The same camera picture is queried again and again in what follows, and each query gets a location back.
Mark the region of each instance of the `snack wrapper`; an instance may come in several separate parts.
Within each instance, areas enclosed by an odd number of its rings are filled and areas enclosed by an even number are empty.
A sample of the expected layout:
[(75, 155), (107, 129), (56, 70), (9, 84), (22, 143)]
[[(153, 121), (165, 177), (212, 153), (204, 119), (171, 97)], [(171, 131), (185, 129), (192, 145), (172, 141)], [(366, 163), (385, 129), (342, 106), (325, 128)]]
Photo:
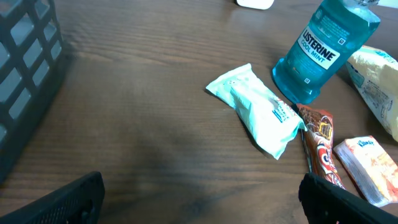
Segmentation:
[(243, 65), (211, 82), (207, 90), (234, 108), (257, 144), (279, 159), (303, 120)]
[(398, 62), (382, 50), (362, 46), (346, 66), (359, 94), (398, 141)]
[(374, 206), (398, 202), (398, 167), (372, 137), (345, 139), (333, 149)]
[(308, 131), (302, 132), (310, 172), (345, 189), (331, 158), (333, 147), (333, 117), (325, 110), (313, 110), (297, 104)]

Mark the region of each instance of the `listerine bottle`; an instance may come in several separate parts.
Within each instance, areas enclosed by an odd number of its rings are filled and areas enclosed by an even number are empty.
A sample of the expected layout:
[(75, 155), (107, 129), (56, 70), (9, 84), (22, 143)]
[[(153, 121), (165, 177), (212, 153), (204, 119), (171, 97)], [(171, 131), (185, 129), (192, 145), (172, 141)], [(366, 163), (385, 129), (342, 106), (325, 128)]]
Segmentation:
[(285, 58), (272, 70), (293, 103), (311, 103), (320, 88), (373, 34), (380, 19), (369, 10), (379, 0), (324, 0)]

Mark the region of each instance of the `diamond-shaped hole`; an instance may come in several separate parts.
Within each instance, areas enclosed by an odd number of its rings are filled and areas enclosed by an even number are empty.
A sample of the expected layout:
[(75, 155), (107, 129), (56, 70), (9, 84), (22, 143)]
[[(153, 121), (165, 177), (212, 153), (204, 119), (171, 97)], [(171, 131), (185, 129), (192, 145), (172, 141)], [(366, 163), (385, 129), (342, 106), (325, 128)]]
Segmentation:
[(8, 53), (7, 49), (0, 43), (0, 68), (7, 62), (9, 59), (10, 54)]
[(0, 124), (0, 142), (6, 137), (7, 129), (2, 124)]
[(48, 0), (38, 0), (35, 3), (35, 9), (40, 19), (43, 18), (49, 8), (50, 4)]
[(11, 106), (10, 110), (8, 113), (13, 119), (17, 119), (18, 116), (21, 114), (22, 110), (25, 108), (27, 102), (30, 99), (30, 93), (29, 91), (25, 88), (22, 93), (18, 96), (17, 100), (15, 103)]
[(16, 5), (19, 0), (1, 0), (0, 1), (0, 13), (6, 16), (8, 12)]
[(21, 82), (22, 77), (14, 68), (10, 74), (0, 83), (0, 102), (3, 103), (11, 96), (11, 93), (17, 88)]
[(11, 29), (11, 35), (17, 45), (20, 45), (33, 30), (33, 23), (27, 13)]
[(35, 83), (36, 86), (39, 86), (40, 83), (42, 83), (44, 77), (49, 71), (49, 68), (50, 67), (48, 63), (44, 60), (32, 77), (33, 82)]
[(60, 45), (60, 41), (57, 40), (56, 43), (54, 44), (54, 46), (51, 48), (51, 56), (54, 60), (58, 57), (61, 50), (62, 50), (62, 47)]
[(57, 27), (55, 26), (54, 21), (51, 19), (44, 28), (44, 36), (47, 41), (51, 40), (51, 37), (54, 35), (55, 31), (57, 31)]
[(26, 51), (24, 55), (24, 61), (26, 64), (26, 67), (30, 68), (33, 63), (36, 61), (37, 57), (40, 55), (42, 52), (43, 48), (39, 43), (39, 40), (35, 40), (33, 42), (32, 46), (29, 47), (29, 49)]

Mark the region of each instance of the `white and teal package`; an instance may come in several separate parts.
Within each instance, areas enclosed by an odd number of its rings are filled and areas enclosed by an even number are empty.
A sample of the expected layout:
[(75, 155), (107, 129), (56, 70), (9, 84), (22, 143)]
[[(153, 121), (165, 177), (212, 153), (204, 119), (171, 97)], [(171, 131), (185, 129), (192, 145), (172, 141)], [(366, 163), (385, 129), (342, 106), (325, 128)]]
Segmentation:
[(211, 82), (207, 90), (234, 108), (257, 144), (279, 159), (299, 129), (307, 128), (291, 107), (243, 65)]

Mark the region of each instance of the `brown wooden surface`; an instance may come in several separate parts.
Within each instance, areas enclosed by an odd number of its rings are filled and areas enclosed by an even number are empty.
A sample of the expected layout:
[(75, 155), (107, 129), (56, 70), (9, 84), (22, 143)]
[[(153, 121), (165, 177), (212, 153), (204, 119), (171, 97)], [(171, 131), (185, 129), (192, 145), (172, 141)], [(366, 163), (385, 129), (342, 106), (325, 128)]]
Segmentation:
[[(103, 174), (100, 223), (306, 223), (308, 171), (300, 138), (277, 161), (250, 142), (236, 113), (203, 91), (252, 63), (283, 100), (270, 69), (320, 1), (276, 0), (266, 11), (232, 0), (57, 0), (75, 59), (51, 108), (0, 186), (0, 215), (92, 170)], [(368, 45), (398, 58), (397, 9)], [(398, 161), (398, 143), (342, 70), (312, 104), (334, 115), (335, 144), (368, 134)], [(355, 194), (337, 162), (343, 183)], [(385, 210), (398, 215), (398, 205)]]

